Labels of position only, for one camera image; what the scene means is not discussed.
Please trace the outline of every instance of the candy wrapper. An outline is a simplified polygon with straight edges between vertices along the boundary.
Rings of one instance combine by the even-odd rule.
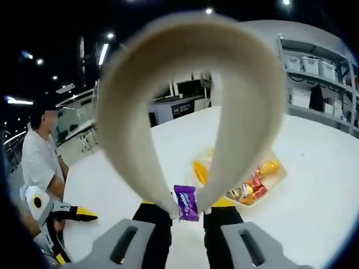
[[[253,194],[253,199],[256,200],[264,195],[267,192],[267,188],[263,185]]]
[[[195,200],[195,187],[175,185],[180,220],[199,221]]]

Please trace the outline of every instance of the white storage box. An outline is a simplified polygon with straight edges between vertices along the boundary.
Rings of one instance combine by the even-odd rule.
[[[324,112],[325,112],[325,114],[333,115],[334,107],[332,105],[325,104]]]
[[[308,57],[302,57],[304,71],[319,75],[318,60]]]
[[[290,70],[300,71],[301,60],[299,57],[286,56],[286,68]]]
[[[309,108],[311,92],[307,90],[292,89],[292,105],[301,106],[303,108]]]
[[[335,66],[321,61],[319,64],[319,74],[322,77],[335,81]]]
[[[338,109],[342,109],[342,101],[336,99],[336,100],[334,101],[334,107],[335,107],[335,108],[338,108]]]
[[[336,108],[334,107],[334,116],[337,118],[340,118],[340,116],[343,114],[342,108]]]

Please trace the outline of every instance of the ceiling light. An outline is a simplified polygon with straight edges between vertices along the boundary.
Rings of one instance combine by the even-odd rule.
[[[113,39],[113,37],[114,37],[114,34],[113,34],[113,33],[108,33],[108,34],[107,34],[107,38],[108,38],[108,39]]]
[[[99,60],[99,66],[102,65],[103,60],[105,59],[107,49],[108,49],[108,44],[106,43],[106,44],[104,44],[103,47],[102,47],[102,51],[101,51],[101,55],[100,55],[100,60]]]
[[[58,94],[64,94],[66,92],[69,92],[70,90],[76,88],[75,87],[75,84],[71,83],[71,84],[68,84],[68,85],[62,85],[62,87],[60,89],[58,89],[56,92]]]
[[[15,105],[32,105],[34,102],[22,101],[22,100],[7,100],[7,103],[15,104]]]
[[[37,59],[37,60],[36,60],[36,64],[37,64],[38,66],[41,66],[43,63],[44,63],[44,60],[42,60],[42,59]]]
[[[34,59],[34,56],[32,56],[30,53],[28,53],[26,51],[22,51],[21,54],[22,54],[22,56],[24,56],[25,58],[28,58],[30,60]]]
[[[11,96],[7,96],[7,103],[8,104],[18,104],[18,105],[32,105],[33,102],[31,101],[24,101],[24,100],[16,100],[15,98],[11,97]]]
[[[210,15],[212,12],[213,12],[213,8],[211,8],[211,7],[206,8],[207,15]]]

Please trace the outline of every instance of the wall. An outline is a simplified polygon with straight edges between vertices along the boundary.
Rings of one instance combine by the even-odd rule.
[[[345,54],[346,52],[346,48],[340,38],[310,25],[292,21],[276,20],[245,21],[239,22],[238,25],[239,27],[251,31],[266,42],[277,56],[279,56],[277,38],[280,34],[285,39],[306,41],[341,54]],[[350,53],[348,54],[350,60],[355,62],[353,55]],[[213,74],[212,79],[214,84],[213,93],[211,94],[212,105],[221,105],[222,91],[223,88],[226,87],[225,79],[221,78],[220,75],[214,76]]]
[[[74,108],[77,110],[61,109],[62,116],[58,118],[57,128],[60,132],[68,130],[70,132],[70,126],[72,124],[80,125],[81,123],[91,119],[94,116],[92,102],[81,106],[81,102],[92,99],[92,95],[78,99],[75,102],[66,105],[68,108]]]
[[[194,80],[199,80],[199,79],[201,79],[201,72],[203,72],[203,71],[187,72],[187,73],[177,75],[173,79],[173,87],[174,87],[173,93],[174,93],[174,95],[178,95],[177,83],[192,80],[192,74],[194,76]]]

